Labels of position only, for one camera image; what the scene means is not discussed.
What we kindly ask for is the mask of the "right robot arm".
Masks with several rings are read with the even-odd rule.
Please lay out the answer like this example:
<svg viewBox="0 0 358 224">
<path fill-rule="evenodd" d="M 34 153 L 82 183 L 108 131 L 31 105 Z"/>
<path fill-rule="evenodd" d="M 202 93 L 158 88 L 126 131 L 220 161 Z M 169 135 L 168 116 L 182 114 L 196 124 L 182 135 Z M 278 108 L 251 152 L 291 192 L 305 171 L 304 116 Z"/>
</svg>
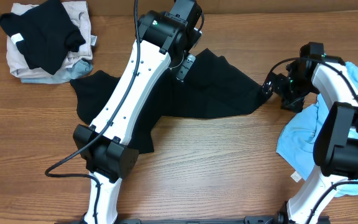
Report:
<svg viewBox="0 0 358 224">
<path fill-rule="evenodd" d="M 345 185 L 358 185 L 358 90 L 341 57 L 309 42 L 286 59 L 288 75 L 269 71 L 262 93 L 276 93 L 282 108 L 299 112 L 309 93 L 321 94 L 328 117 L 313 148 L 314 167 L 297 194 L 266 223 L 329 223 L 321 212 Z"/>
</svg>

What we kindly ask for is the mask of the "light blue t-shirt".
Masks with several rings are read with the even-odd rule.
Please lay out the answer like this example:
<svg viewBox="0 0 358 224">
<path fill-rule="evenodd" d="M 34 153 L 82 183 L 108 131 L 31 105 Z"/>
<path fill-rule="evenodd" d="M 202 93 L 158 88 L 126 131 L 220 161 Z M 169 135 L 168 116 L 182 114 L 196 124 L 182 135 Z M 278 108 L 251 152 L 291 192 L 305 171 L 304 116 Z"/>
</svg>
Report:
<svg viewBox="0 0 358 224">
<path fill-rule="evenodd" d="M 358 94 L 358 66 L 346 62 L 346 66 L 332 64 L 337 70 L 346 69 L 346 78 Z M 316 103 L 303 109 L 283 128 L 277 142 L 276 152 L 282 156 L 306 180 L 314 167 L 313 148 L 321 128 L 329 114 L 329 108 L 322 95 Z"/>
</svg>

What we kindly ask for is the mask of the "black polo shirt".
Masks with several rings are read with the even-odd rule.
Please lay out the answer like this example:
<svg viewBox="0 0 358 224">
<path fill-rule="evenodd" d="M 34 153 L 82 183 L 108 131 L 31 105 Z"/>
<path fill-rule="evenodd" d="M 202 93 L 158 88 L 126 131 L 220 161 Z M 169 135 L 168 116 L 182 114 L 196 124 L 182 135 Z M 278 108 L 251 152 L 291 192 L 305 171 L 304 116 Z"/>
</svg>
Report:
<svg viewBox="0 0 358 224">
<path fill-rule="evenodd" d="M 102 70 L 70 80 L 77 95 L 77 114 L 84 123 L 89 125 L 101 112 L 119 80 Z M 128 146 L 139 150 L 139 154 L 154 152 L 151 131 L 161 116 L 214 119 L 247 115 L 271 96 L 225 57 L 205 49 L 196 56 L 183 82 L 170 72 L 159 78 L 139 114 Z"/>
</svg>

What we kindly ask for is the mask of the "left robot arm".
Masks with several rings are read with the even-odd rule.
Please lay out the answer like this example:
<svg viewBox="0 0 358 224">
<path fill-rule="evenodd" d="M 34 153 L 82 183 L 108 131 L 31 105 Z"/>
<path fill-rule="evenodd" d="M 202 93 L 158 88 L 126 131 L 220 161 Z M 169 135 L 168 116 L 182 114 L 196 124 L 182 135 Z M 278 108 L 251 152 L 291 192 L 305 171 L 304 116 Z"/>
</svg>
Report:
<svg viewBox="0 0 358 224">
<path fill-rule="evenodd" d="M 114 223 L 122 180 L 139 152 L 129 146 L 139 115 L 165 73 L 178 71 L 202 33 L 196 28 L 202 9 L 195 0 L 177 0 L 168 12 L 134 16 L 136 40 L 120 80 L 89 126 L 73 133 L 77 153 L 91 180 L 88 211 L 82 223 Z"/>
</svg>

